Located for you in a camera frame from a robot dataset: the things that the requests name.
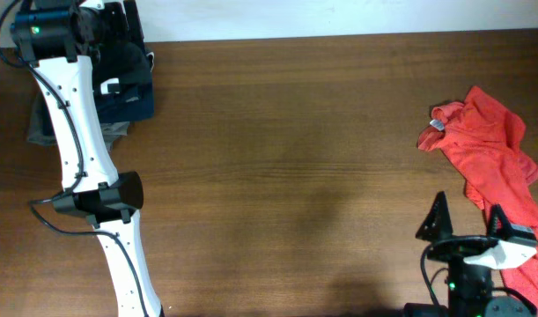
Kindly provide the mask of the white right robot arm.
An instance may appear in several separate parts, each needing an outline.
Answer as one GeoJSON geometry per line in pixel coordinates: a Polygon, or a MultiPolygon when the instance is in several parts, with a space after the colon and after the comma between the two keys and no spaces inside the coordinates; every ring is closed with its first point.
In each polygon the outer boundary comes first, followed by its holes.
{"type": "Polygon", "coordinates": [[[431,209],[416,232],[416,238],[429,245],[420,257],[420,270],[430,294],[430,304],[408,303],[404,317],[499,317],[536,316],[538,308],[512,288],[494,285],[494,270],[516,269],[536,255],[534,231],[510,222],[500,205],[491,207],[484,235],[457,236],[446,194],[436,194],[431,209]],[[425,262],[447,265],[448,304],[439,303],[428,277],[425,262]]]}

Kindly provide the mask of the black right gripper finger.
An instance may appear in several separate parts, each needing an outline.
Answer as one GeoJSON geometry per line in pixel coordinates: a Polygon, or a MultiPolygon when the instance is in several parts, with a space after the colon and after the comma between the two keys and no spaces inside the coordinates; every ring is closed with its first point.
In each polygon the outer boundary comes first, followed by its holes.
{"type": "Polygon", "coordinates": [[[437,242],[453,237],[453,226],[444,191],[436,194],[431,209],[416,232],[418,240],[437,242]]]}
{"type": "Polygon", "coordinates": [[[486,235],[492,238],[510,238],[513,234],[512,224],[503,208],[499,204],[492,205],[486,235]]]}

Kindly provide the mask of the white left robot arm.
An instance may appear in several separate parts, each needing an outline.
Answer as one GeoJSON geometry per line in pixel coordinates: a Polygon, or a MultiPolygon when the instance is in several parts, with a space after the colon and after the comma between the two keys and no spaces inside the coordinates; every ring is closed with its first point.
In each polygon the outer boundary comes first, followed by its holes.
{"type": "Polygon", "coordinates": [[[79,217],[104,251],[121,316],[164,309],[147,268],[140,219],[143,184],[119,172],[102,127],[154,112],[154,54],[133,1],[15,1],[11,37],[18,63],[38,83],[60,153],[62,189],[49,198],[79,217]]]}

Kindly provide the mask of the black polo shirt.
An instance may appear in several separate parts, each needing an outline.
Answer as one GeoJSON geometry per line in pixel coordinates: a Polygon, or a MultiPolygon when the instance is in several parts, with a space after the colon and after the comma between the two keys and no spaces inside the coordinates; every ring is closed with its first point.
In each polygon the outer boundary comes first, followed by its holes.
{"type": "Polygon", "coordinates": [[[146,85],[152,82],[150,58],[136,44],[116,42],[102,46],[99,61],[93,65],[92,86],[100,86],[108,79],[118,78],[120,85],[146,85]]]}

